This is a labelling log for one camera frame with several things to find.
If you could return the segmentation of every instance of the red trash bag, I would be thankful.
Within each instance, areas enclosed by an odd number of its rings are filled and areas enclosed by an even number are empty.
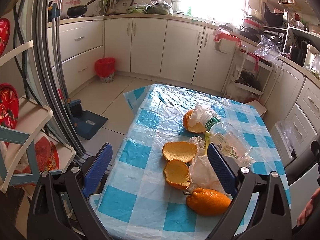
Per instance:
[[[113,57],[101,58],[95,62],[94,70],[99,77],[108,77],[116,71],[115,62],[116,60]]]

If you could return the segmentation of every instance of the orange fruit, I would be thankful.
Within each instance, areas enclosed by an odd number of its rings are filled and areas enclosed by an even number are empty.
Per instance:
[[[204,133],[207,129],[201,123],[197,123],[195,126],[192,126],[192,127],[189,126],[189,124],[188,124],[189,117],[192,115],[192,112],[193,112],[193,109],[189,110],[184,115],[184,117],[182,119],[183,127],[189,132]]]
[[[187,189],[190,186],[189,168],[181,160],[174,159],[163,170],[165,181],[172,187]]]
[[[167,142],[162,148],[162,155],[168,161],[178,159],[184,163],[191,162],[196,153],[197,146],[188,142]]]
[[[213,189],[196,188],[188,195],[186,202],[189,208],[202,216],[218,216],[227,211],[231,200]]]

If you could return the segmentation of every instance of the trash can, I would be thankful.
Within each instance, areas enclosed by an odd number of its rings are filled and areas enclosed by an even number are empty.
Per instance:
[[[102,83],[110,83],[115,79],[115,62],[113,57],[101,58],[95,62],[94,70]]]

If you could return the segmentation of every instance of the green bottle label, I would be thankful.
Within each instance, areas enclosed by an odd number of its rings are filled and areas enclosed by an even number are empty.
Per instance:
[[[216,124],[217,122],[220,122],[220,120],[216,117],[211,118],[206,124],[205,124],[205,128],[210,131],[211,127]]]

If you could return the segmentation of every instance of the plastic tablecloth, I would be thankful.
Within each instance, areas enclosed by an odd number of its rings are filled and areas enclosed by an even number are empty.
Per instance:
[[[111,173],[100,195],[90,203],[114,239],[205,239],[218,217],[197,215],[186,197],[169,186],[163,169],[167,161],[162,147],[169,141],[188,141],[195,134],[183,128],[183,115],[196,103],[212,107],[253,147],[255,173],[277,171],[289,204],[290,193],[284,167],[275,144],[254,107],[225,98],[167,85],[151,85],[124,94],[135,118],[125,136]],[[243,232],[257,201],[252,195],[236,234]]]

